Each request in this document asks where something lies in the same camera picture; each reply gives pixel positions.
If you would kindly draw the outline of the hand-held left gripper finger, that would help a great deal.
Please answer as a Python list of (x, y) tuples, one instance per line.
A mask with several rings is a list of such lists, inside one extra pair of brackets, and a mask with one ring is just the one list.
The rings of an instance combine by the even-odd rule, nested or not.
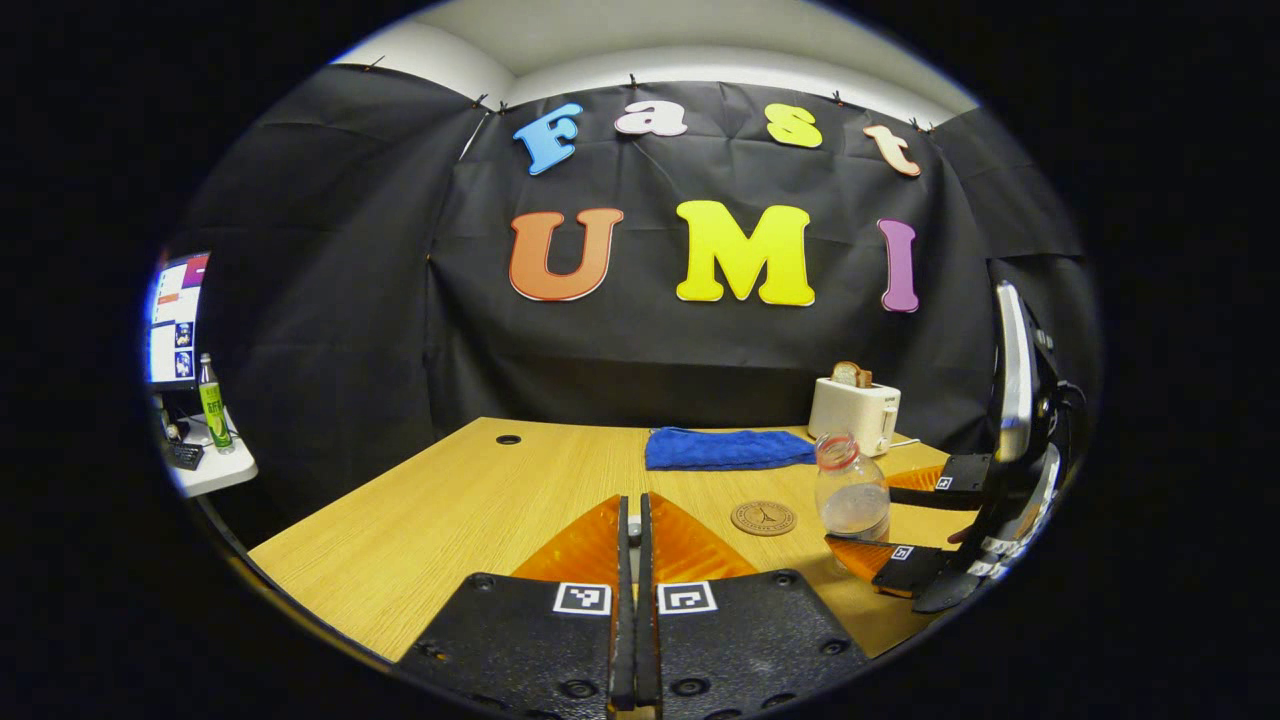
[(759, 570), (690, 512), (641, 497), (637, 698), (659, 719), (749, 719), (870, 662), (791, 568)]
[(507, 719), (612, 719), (634, 698), (628, 501), (612, 496), (512, 574), (467, 575), (399, 671)]

